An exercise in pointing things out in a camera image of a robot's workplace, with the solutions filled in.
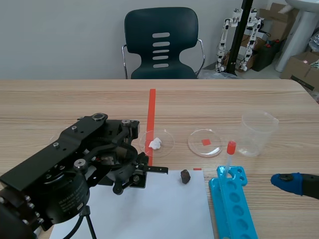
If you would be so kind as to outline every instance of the wooden table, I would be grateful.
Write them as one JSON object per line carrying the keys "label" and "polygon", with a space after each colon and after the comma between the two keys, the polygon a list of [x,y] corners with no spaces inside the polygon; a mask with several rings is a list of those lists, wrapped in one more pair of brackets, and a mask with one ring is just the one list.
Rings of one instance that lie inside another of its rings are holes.
{"label": "wooden table", "polygon": [[[0,174],[45,147],[80,116],[103,112],[110,119],[139,119],[145,131],[150,88],[157,91],[155,127],[166,128],[175,139],[173,151],[155,158],[154,165],[200,167],[206,183],[225,164],[226,150],[213,158],[192,153],[187,137],[194,130],[211,128],[227,142],[246,110],[264,110],[279,119],[262,154],[248,158],[236,153],[233,165],[245,168],[244,191],[261,239],[318,238],[319,201],[270,183],[275,173],[319,174],[319,106],[291,80],[0,81]],[[137,140],[134,146],[139,150]],[[218,238],[208,187],[207,195]]]}

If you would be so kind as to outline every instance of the white sink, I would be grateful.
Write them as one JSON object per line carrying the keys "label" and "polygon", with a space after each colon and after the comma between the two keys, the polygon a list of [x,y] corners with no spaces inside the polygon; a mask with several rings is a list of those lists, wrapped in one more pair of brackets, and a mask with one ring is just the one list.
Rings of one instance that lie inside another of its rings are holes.
{"label": "white sink", "polygon": [[275,69],[279,72],[283,72],[291,56],[305,51],[319,21],[319,0],[286,0],[286,2],[294,8],[299,9],[298,16],[300,20],[297,21],[296,19],[293,26],[293,29],[296,30],[294,32],[293,29],[291,30],[290,35],[292,34],[292,36],[290,39],[287,39],[284,51],[275,66]]}
{"label": "white sink", "polygon": [[319,12],[319,0],[286,0],[286,2],[303,11]]}

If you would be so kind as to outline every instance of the test tube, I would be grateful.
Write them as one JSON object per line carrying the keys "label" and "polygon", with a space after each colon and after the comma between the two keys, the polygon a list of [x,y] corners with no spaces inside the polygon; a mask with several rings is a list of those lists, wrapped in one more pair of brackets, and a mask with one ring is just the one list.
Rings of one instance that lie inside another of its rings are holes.
{"label": "test tube", "polygon": [[226,167],[225,167],[225,178],[227,178],[229,167],[230,167],[231,161],[232,161],[231,156],[235,153],[235,149],[236,149],[236,142],[229,141],[228,145],[227,145],[227,162],[226,162]]}

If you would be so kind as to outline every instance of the white paper sheet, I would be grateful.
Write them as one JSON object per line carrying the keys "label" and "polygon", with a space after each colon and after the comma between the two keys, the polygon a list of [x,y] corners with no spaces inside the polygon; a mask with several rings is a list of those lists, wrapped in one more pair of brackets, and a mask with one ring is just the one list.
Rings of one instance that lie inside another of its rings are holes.
{"label": "white paper sheet", "polygon": [[[90,189],[88,205],[98,239],[214,239],[202,171],[189,171],[183,184],[180,171],[148,173],[146,188],[127,188],[115,195],[112,187]],[[50,239],[63,239],[78,216],[54,226]],[[72,239],[90,239],[86,219]]]}

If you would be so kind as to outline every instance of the cotton ball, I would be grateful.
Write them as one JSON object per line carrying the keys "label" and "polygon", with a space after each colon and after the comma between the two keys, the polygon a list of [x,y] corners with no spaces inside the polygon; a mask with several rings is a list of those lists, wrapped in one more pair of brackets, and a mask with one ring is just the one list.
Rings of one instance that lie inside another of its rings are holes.
{"label": "cotton ball", "polygon": [[149,148],[152,149],[160,149],[161,140],[159,138],[155,138],[149,145]]}

